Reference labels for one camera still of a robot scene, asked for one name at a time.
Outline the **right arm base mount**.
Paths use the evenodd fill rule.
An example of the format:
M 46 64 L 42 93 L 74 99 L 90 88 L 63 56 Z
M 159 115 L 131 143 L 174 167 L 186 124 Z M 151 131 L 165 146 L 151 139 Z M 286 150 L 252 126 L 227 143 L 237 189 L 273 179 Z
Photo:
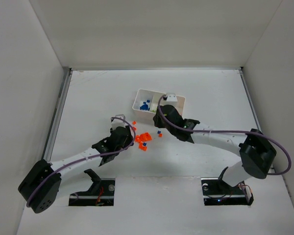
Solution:
M 205 206 L 251 206 L 253 192 L 244 181 L 230 186 L 222 180 L 226 167 L 218 178 L 201 178 L 203 202 Z

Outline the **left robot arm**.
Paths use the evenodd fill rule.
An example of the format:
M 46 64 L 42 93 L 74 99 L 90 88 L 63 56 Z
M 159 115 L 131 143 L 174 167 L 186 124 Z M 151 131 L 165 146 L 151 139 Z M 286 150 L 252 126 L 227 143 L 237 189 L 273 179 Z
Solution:
M 18 187 L 26 206 L 41 213 L 63 196 L 98 193 L 101 178 L 96 170 L 131 147 L 135 138 L 134 127 L 117 127 L 110 136 L 75 156 L 56 162 L 39 160 Z

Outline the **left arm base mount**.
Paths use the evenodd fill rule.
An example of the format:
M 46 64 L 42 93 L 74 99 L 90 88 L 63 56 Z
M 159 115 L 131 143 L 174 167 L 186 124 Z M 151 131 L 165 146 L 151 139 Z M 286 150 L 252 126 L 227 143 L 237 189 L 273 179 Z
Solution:
M 84 171 L 92 184 L 86 191 L 78 191 L 69 196 L 71 207 L 109 207 L 114 205 L 115 178 L 100 178 L 92 169 Z

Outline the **large blue arch lego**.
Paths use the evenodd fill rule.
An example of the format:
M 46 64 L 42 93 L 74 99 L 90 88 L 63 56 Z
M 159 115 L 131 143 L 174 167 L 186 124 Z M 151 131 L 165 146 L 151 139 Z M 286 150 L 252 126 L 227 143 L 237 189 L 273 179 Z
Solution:
M 140 106 L 140 110 L 149 111 L 149 105 L 148 104 L 143 104 L 142 106 Z

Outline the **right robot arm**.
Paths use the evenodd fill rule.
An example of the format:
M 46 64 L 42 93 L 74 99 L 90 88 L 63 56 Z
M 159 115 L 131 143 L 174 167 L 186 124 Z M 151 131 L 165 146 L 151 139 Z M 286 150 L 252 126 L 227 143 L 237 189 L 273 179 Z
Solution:
M 213 128 L 195 119 L 183 118 L 172 105 L 160 106 L 153 117 L 154 126 L 167 129 L 180 141 L 205 144 L 237 155 L 240 160 L 226 167 L 219 181 L 234 187 L 254 177 L 265 179 L 276 156 L 270 142 L 260 137 L 261 132 L 251 129 L 250 134 L 214 133 Z

